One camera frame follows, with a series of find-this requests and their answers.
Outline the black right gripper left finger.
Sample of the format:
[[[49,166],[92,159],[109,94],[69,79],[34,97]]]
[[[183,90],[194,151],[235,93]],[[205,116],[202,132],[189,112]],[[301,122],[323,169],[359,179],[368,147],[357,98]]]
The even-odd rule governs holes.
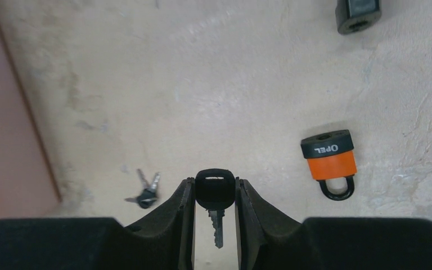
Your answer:
[[[167,201],[119,227],[116,269],[193,269],[195,180],[181,182]]]

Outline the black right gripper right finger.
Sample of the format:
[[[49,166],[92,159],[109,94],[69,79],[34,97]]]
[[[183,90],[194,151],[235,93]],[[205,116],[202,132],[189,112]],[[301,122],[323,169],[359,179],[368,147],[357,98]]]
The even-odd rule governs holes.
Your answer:
[[[307,227],[263,199],[248,180],[236,179],[239,269],[308,269]]]

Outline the single black-head key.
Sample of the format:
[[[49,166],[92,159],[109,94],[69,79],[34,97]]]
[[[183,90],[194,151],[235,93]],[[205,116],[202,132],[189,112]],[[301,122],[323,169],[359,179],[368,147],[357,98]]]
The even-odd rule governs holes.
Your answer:
[[[225,210],[235,202],[236,179],[225,169],[205,169],[195,177],[197,203],[208,211],[214,228],[214,243],[223,247],[223,217]]]

